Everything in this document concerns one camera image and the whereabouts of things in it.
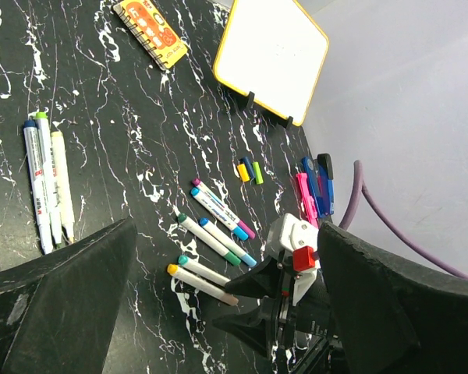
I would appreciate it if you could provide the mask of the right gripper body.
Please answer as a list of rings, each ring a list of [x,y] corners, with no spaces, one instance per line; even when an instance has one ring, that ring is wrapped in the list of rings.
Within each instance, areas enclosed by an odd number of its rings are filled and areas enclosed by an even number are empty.
[[[317,279],[296,306],[293,288],[296,272],[290,259],[278,259],[280,293],[275,302],[275,345],[272,348],[276,373],[349,373],[345,351],[333,319],[321,268]]]

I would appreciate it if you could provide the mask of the yellow capped white marker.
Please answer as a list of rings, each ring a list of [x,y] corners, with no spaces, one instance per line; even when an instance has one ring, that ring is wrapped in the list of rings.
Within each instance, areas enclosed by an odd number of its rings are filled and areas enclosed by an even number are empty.
[[[51,147],[54,158],[61,222],[66,231],[68,243],[73,244],[75,242],[75,218],[71,188],[69,184],[66,145],[61,131],[51,132]]]

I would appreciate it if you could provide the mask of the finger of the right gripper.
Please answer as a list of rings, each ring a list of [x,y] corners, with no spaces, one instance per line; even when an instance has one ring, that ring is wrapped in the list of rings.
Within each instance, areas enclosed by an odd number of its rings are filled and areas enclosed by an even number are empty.
[[[270,358],[275,345],[275,300],[263,298],[258,307],[242,314],[213,319],[214,327],[233,335],[262,357]]]
[[[280,293],[280,274],[278,261],[268,257],[247,273],[226,283],[224,289],[230,294],[248,298],[276,298]]]

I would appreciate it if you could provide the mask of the dark blue capped marker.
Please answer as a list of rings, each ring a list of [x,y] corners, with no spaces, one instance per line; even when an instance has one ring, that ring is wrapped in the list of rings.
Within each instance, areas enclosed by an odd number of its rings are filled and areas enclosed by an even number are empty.
[[[53,251],[50,216],[48,213],[44,192],[44,173],[41,158],[41,148],[36,123],[27,119],[23,124],[23,135],[27,150],[28,170],[30,173],[31,190],[34,199],[34,209],[41,248],[45,255]]]

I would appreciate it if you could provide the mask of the green pen cap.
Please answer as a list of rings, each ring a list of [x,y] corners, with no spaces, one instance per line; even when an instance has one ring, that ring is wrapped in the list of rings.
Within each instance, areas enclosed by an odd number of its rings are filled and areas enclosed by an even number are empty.
[[[257,185],[263,184],[264,179],[263,179],[263,176],[262,176],[261,167],[260,167],[259,163],[254,161],[252,163],[252,168],[253,168],[254,179],[255,179],[256,184]]]

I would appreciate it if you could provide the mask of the orange capped white marker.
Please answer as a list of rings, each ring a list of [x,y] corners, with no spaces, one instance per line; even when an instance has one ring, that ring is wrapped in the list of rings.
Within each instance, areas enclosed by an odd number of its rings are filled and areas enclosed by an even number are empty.
[[[217,300],[224,302],[230,306],[238,305],[238,298],[235,296],[228,294],[227,292],[223,291],[221,288],[210,284],[209,282],[199,278],[198,276],[194,275],[193,273],[189,272],[188,270],[183,269],[175,264],[169,264],[167,266],[167,272],[169,275],[174,277],[175,279],[182,281],[189,286],[196,288],[203,293],[210,295]]]

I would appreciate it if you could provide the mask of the dark green capped marker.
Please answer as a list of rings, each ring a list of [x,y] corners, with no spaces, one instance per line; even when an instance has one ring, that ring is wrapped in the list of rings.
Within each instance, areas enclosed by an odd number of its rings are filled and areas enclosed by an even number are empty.
[[[186,214],[180,213],[177,216],[178,223],[183,226],[187,231],[194,234],[203,243],[213,249],[223,259],[233,266],[239,266],[241,260],[238,256],[228,250],[220,241],[207,233],[199,224],[189,218]]]

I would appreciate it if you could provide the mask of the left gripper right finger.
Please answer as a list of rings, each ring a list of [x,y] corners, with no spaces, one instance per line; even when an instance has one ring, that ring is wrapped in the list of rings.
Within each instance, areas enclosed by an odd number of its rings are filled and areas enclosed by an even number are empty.
[[[317,249],[350,372],[468,373],[468,280],[328,222]]]

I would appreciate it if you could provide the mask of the green capped white marker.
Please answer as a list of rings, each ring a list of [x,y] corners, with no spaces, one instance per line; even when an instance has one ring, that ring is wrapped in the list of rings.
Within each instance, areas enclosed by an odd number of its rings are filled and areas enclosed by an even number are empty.
[[[62,244],[62,223],[58,205],[58,193],[56,189],[51,131],[47,114],[42,111],[37,112],[35,115],[35,123],[41,145],[48,212],[50,214],[51,221],[51,233],[55,246],[58,246]]]

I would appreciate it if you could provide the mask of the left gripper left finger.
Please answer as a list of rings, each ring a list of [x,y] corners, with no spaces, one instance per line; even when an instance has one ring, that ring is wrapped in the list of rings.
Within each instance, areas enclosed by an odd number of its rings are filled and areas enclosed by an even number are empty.
[[[0,373],[100,373],[129,277],[127,217],[0,272]]]

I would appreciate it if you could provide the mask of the yellow pen cap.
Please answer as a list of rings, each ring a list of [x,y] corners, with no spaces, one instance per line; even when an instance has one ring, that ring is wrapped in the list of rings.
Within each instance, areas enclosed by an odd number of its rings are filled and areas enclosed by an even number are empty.
[[[243,182],[249,182],[251,180],[251,177],[248,173],[248,170],[246,168],[246,165],[244,163],[238,164],[237,166],[237,171],[239,173],[239,177]]]

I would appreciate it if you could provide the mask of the teal capped white marker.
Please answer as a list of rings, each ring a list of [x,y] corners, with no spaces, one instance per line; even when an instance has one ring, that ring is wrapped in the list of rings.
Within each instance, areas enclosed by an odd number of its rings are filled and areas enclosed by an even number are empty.
[[[189,272],[195,273],[199,277],[211,281],[221,287],[224,287],[228,282],[230,282],[230,279],[227,277],[213,271],[212,269],[200,264],[195,259],[191,259],[188,256],[179,256],[178,264]]]

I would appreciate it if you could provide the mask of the dark blue pen cap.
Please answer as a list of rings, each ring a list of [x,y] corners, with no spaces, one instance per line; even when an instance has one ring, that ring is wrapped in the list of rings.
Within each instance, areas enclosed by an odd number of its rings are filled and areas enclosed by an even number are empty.
[[[242,157],[240,159],[240,163],[244,165],[244,167],[246,169],[246,175],[249,177],[249,179],[250,180],[255,179],[255,173],[254,173],[254,169],[253,169],[250,158]]]

